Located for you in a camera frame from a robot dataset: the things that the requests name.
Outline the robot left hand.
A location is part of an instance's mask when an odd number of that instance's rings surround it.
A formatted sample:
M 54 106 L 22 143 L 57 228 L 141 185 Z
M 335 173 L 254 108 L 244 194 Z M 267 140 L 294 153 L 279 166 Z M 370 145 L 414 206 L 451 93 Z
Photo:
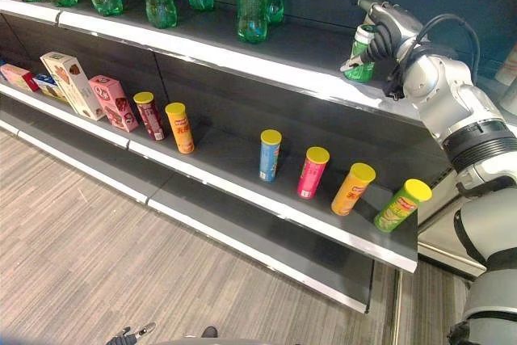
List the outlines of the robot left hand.
M 134 332 L 131 332 L 130 326 L 126 326 L 108 340 L 106 345 L 135 345 L 138 339 L 150 334 L 156 328 L 156 325 L 155 322 L 150 322 Z

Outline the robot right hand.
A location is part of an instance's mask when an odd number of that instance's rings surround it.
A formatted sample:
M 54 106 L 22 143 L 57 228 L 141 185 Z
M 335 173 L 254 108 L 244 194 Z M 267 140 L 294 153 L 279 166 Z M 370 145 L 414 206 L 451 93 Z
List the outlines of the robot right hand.
M 401 60 L 423 25 L 408 10 L 385 0 L 356 0 L 375 26 L 374 38 L 354 63 L 363 65 L 384 59 Z

